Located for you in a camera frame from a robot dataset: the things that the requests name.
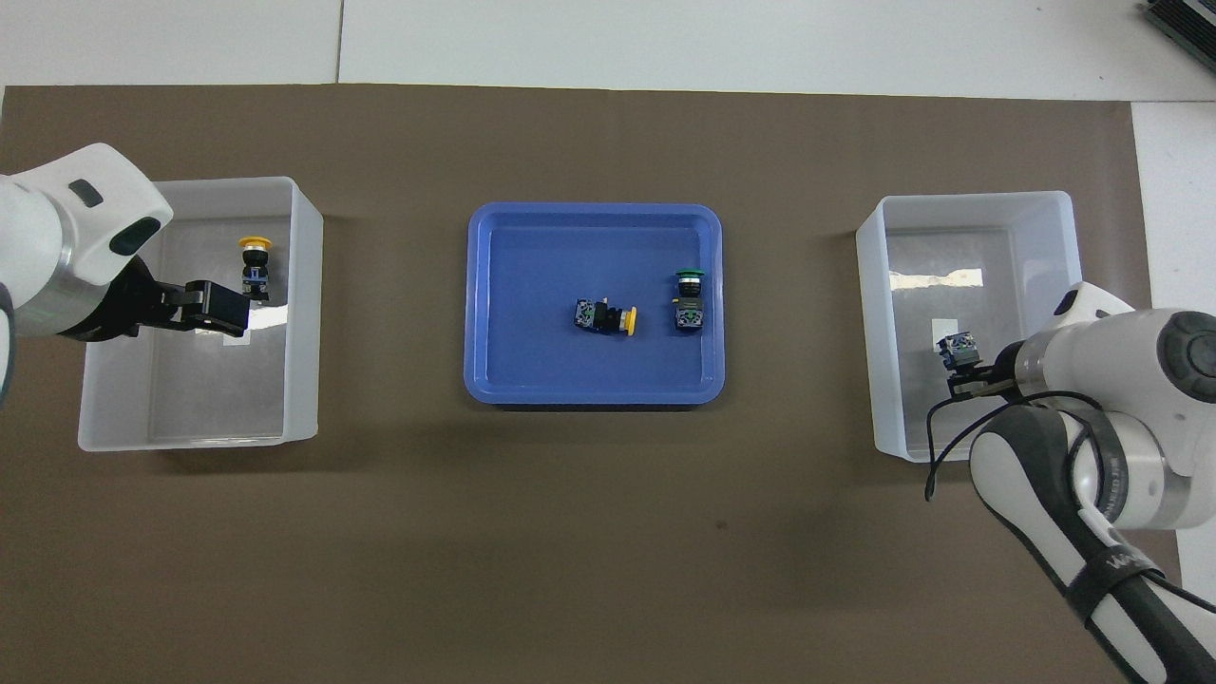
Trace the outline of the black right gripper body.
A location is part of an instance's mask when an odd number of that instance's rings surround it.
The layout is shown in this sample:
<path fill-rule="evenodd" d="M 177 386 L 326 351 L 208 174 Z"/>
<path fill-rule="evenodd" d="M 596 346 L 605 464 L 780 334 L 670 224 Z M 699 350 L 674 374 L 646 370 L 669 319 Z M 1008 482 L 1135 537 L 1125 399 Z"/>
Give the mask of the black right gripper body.
<path fill-rule="evenodd" d="M 1007 344 L 992 363 L 992 392 L 995 396 L 1026 396 L 1029 393 L 1019 381 L 1019 355 L 1024 341 Z"/>

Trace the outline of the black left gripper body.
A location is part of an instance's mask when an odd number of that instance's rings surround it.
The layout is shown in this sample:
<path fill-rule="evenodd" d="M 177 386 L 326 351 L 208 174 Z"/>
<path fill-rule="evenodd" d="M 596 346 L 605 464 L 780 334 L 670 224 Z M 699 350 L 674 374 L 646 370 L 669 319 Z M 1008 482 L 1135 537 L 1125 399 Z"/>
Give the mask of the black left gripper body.
<path fill-rule="evenodd" d="M 142 327 L 190 331 L 192 327 L 187 323 L 178 320 L 179 295 L 185 295 L 182 286 L 158 281 L 146 260 L 133 256 L 109 282 L 94 312 L 61 336 L 92 343 L 119 336 L 136 337 Z"/>

